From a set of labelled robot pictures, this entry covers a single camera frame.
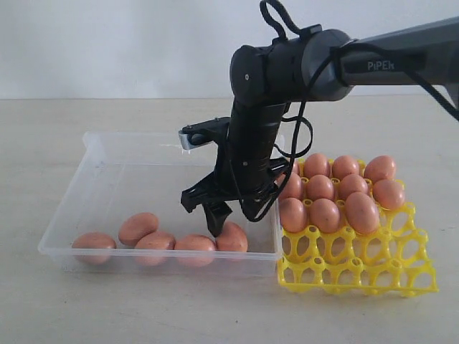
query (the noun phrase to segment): table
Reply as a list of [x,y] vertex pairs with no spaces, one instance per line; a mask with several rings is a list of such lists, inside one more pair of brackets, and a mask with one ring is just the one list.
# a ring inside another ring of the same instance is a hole
[[[175,132],[229,115],[231,99],[0,101],[2,343],[454,343],[459,335],[459,125],[430,97],[310,104],[314,151],[393,155],[439,293],[295,295],[275,279],[71,274],[37,251],[87,130]],[[293,106],[294,114],[298,109]],[[292,125],[281,132],[291,137]],[[301,136],[306,144],[308,136]]]

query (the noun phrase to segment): egg in tray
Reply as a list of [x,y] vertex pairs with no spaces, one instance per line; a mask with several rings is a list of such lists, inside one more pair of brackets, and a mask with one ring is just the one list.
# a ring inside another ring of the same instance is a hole
[[427,232],[416,227],[415,205],[395,173],[389,156],[368,165],[320,153],[296,161],[279,200],[279,283],[293,292],[437,292]]

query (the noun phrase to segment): white wall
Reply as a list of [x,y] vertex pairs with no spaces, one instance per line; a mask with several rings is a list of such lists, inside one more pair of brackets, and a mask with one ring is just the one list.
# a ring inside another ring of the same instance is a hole
[[[256,0],[3,0],[0,98],[228,97],[242,44],[275,32]],[[284,0],[298,26],[356,38],[459,14],[458,0]],[[411,92],[393,87],[359,93]]]

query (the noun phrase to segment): egg tray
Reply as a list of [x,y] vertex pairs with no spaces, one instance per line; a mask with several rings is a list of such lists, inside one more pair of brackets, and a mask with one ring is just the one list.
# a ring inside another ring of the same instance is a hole
[[[303,160],[298,161],[303,177]],[[365,162],[359,161],[361,172]],[[339,180],[332,179],[336,189]],[[372,195],[372,183],[367,180]],[[278,281],[292,292],[321,288],[330,294],[356,290],[365,295],[399,292],[414,297],[437,292],[435,268],[427,255],[427,232],[415,225],[415,205],[406,202],[389,211],[378,203],[380,227],[360,235],[349,226],[344,202],[335,200],[341,212],[341,228],[321,233],[309,225],[298,233],[283,229],[283,257],[278,262]],[[309,199],[303,203],[308,207]],[[397,222],[404,219],[403,225]]]

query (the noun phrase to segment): yellow plastic egg carton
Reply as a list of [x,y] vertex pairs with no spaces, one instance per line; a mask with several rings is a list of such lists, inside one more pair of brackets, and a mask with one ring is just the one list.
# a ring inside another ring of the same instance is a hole
[[[303,160],[298,162],[302,176]],[[359,163],[363,171],[365,162]],[[305,199],[303,203],[310,206],[312,202]],[[344,214],[344,202],[336,204]],[[294,234],[283,230],[280,285],[292,292],[318,287],[335,295],[350,290],[366,295],[395,291],[405,297],[437,292],[435,269],[426,250],[427,232],[415,226],[415,205],[406,202],[396,211],[378,207],[381,225],[369,235],[358,234],[345,219],[332,234],[312,225]]]

